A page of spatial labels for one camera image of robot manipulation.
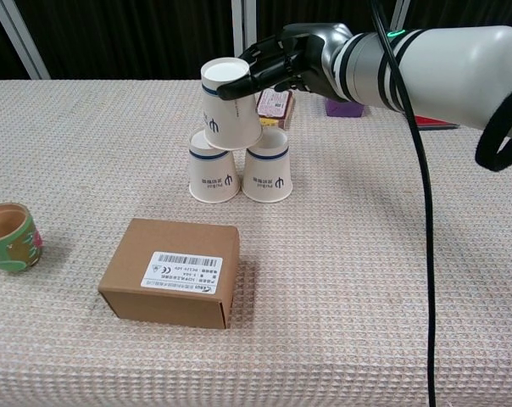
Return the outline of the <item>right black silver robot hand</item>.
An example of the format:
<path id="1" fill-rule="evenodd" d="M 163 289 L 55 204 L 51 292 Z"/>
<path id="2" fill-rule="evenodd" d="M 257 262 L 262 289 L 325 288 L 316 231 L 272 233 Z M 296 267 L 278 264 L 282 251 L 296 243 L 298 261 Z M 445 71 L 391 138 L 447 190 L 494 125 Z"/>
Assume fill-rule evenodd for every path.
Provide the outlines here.
<path id="1" fill-rule="evenodd" d="M 313 92 L 339 101 L 334 61 L 352 37 L 349 28 L 341 23 L 285 25 L 243 51 L 240 59 L 249 64 L 249 72 L 219 86 L 218 96 L 234 100 L 272 87 L 277 92 Z"/>

